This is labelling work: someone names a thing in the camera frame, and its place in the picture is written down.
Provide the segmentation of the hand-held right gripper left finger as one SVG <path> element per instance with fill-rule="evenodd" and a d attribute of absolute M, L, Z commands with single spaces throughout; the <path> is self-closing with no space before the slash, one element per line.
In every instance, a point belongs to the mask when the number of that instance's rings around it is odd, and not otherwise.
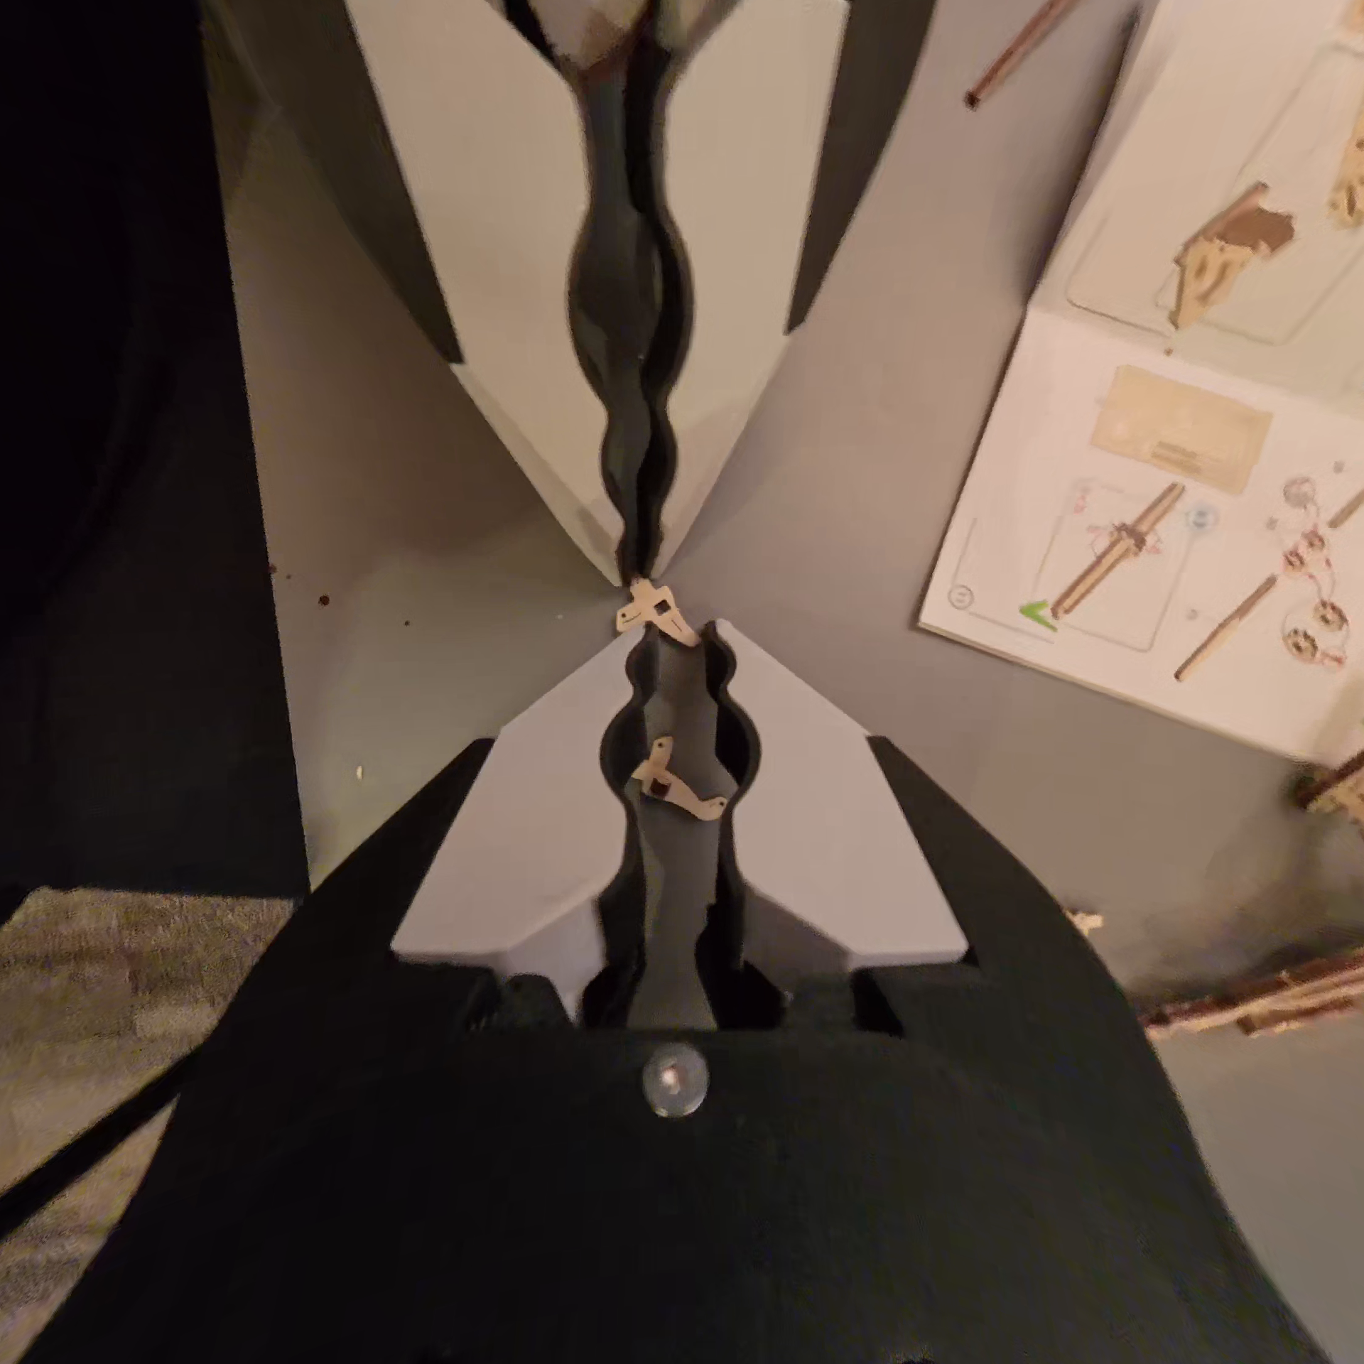
<path fill-rule="evenodd" d="M 503 726 L 391 948 L 549 980 L 619 1022 L 644 967 L 647 878 L 626 786 L 645 756 L 651 633 L 626 633 Z"/>

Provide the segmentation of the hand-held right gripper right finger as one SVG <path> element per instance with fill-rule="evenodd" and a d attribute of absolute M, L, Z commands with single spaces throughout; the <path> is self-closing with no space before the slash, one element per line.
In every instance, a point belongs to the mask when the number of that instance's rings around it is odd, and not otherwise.
<path fill-rule="evenodd" d="M 716 760 L 735 788 L 697 974 L 721 1029 L 784 1022 L 809 986 L 970 952 L 873 733 L 733 621 L 702 629 Z"/>

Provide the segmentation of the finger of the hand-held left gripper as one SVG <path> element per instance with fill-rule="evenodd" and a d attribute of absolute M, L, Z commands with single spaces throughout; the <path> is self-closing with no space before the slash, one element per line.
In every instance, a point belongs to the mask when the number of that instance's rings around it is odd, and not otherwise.
<path fill-rule="evenodd" d="M 615 585 L 609 413 L 571 324 L 590 177 L 541 31 L 494 1 L 217 1 L 348 227 Z"/>
<path fill-rule="evenodd" d="M 651 1 L 628 177 L 657 248 L 628 576 L 682 547 L 809 318 L 911 92 L 934 1 Z"/>

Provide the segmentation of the small curved wooden part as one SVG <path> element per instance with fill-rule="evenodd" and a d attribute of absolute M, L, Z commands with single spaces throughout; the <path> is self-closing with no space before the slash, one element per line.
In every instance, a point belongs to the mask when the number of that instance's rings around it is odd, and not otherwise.
<path fill-rule="evenodd" d="M 659 735 L 645 760 L 634 769 L 632 779 L 640 785 L 645 798 L 683 809 L 687 815 L 702 823 L 719 821 L 729 805 L 725 794 L 700 796 L 691 785 L 672 769 L 674 737 Z"/>

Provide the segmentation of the small cross-shaped wooden part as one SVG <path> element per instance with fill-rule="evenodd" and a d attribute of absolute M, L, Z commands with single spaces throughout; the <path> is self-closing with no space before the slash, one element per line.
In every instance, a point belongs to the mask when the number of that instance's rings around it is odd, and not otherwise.
<path fill-rule="evenodd" d="M 628 601 L 615 614 L 617 635 L 638 627 L 655 627 L 674 642 L 697 648 L 700 633 L 687 621 L 672 587 L 657 585 L 651 578 L 636 576 L 628 585 Z"/>

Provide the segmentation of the wooden model assembly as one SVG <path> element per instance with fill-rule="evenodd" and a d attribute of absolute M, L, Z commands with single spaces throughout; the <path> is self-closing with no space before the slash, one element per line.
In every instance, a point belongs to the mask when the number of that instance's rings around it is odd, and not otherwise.
<path fill-rule="evenodd" d="M 1340 764 L 1309 766 L 1289 802 L 1315 817 L 1347 821 L 1363 832 L 1363 750 Z M 1139 1008 L 1150 1039 L 1235 1027 L 1277 1035 L 1330 1016 L 1363 1012 L 1363 934 L 1330 946 L 1287 946 L 1272 963 L 1218 988 L 1154 1001 Z"/>

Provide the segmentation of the thin wooden stick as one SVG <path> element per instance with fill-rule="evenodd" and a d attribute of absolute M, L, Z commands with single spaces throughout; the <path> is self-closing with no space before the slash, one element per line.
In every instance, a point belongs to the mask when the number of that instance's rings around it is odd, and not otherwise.
<path fill-rule="evenodd" d="M 1044 1 L 987 69 L 968 86 L 964 105 L 977 109 L 1076 5 L 1078 1 Z"/>

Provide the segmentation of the white instruction booklet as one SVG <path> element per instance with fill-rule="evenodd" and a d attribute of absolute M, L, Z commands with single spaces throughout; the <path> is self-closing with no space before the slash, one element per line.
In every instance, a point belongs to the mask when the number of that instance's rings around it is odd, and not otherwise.
<path fill-rule="evenodd" d="M 1287 758 L 1363 747 L 1363 3 L 1156 1 L 919 625 Z"/>

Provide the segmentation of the dark cloth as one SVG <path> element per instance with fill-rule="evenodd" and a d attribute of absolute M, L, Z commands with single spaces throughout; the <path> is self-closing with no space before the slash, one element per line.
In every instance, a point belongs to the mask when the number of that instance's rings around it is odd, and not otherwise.
<path fill-rule="evenodd" d="M 310 879 L 196 1 L 2 3 L 2 893 Z"/>

